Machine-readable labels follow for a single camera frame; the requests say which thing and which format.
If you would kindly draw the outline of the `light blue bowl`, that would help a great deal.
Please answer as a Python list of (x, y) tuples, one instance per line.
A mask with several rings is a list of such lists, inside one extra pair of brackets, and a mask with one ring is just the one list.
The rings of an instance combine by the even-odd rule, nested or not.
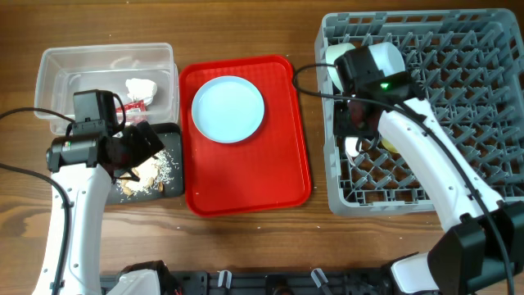
[(392, 43), (378, 43), (368, 47), (373, 60), (385, 77), (405, 71), (400, 50)]

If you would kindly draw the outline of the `red wrapper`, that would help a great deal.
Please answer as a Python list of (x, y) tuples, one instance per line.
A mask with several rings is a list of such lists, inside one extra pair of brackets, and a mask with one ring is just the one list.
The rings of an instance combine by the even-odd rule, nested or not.
[(144, 104), (144, 101), (137, 101), (137, 102), (128, 103), (128, 104), (124, 105), (124, 107), (118, 107), (116, 109), (116, 112), (117, 113), (125, 112), (126, 114), (129, 114), (129, 113), (144, 112), (146, 110), (147, 109), (146, 109), (146, 106)]

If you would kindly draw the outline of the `mint green bowl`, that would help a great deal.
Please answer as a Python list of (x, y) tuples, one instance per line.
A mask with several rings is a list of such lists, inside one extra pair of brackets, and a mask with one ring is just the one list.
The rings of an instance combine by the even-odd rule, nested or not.
[[(347, 51), (355, 49), (355, 46), (351, 43), (340, 43), (337, 45), (331, 45), (328, 46), (326, 49), (326, 63), (333, 65), (335, 60), (338, 57), (343, 56)], [(339, 78), (339, 75), (337, 73), (337, 69), (334, 67), (329, 67), (327, 69), (327, 72), (334, 83), (335, 87), (342, 91), (343, 86), (341, 84), (341, 79)]]

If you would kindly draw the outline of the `yellow cup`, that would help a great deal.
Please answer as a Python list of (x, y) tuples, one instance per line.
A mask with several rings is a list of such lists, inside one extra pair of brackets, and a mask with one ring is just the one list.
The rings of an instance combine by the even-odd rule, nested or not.
[(389, 152), (398, 153), (397, 148), (392, 143), (390, 143), (387, 139), (382, 138), (381, 139), (381, 144)]

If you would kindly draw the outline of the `white plastic spoon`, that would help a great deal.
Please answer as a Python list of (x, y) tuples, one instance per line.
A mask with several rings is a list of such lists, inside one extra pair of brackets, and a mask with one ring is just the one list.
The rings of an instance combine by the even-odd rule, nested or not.
[(346, 137), (345, 142), (345, 153), (348, 158), (357, 157), (361, 151), (361, 142), (358, 137)]

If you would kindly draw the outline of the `light blue plate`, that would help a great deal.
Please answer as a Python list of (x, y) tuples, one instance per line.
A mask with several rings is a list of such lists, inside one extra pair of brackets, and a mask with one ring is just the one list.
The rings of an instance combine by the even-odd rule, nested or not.
[(261, 92), (247, 79), (225, 75), (209, 80), (192, 100), (197, 130), (216, 143), (239, 143), (262, 124), (265, 104)]

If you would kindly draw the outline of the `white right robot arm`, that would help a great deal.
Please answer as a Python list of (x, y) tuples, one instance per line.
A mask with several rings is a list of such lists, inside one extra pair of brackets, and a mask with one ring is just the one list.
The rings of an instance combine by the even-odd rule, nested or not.
[(350, 160), (363, 141), (386, 140), (431, 199), (443, 237), (426, 253), (393, 261), (389, 274), (403, 294), (472, 294), (523, 270), (523, 205), (506, 203), (473, 170), (438, 123), (431, 104), (391, 43), (327, 52), (341, 91), (335, 133)]

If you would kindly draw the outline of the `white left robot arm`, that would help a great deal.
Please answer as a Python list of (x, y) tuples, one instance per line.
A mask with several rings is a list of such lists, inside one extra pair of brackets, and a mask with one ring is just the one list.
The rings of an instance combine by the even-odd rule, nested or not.
[(127, 125), (120, 97), (77, 92), (75, 118), (47, 150), (52, 213), (36, 294), (99, 294), (103, 212), (117, 179), (138, 180), (133, 168), (164, 148), (146, 122)]

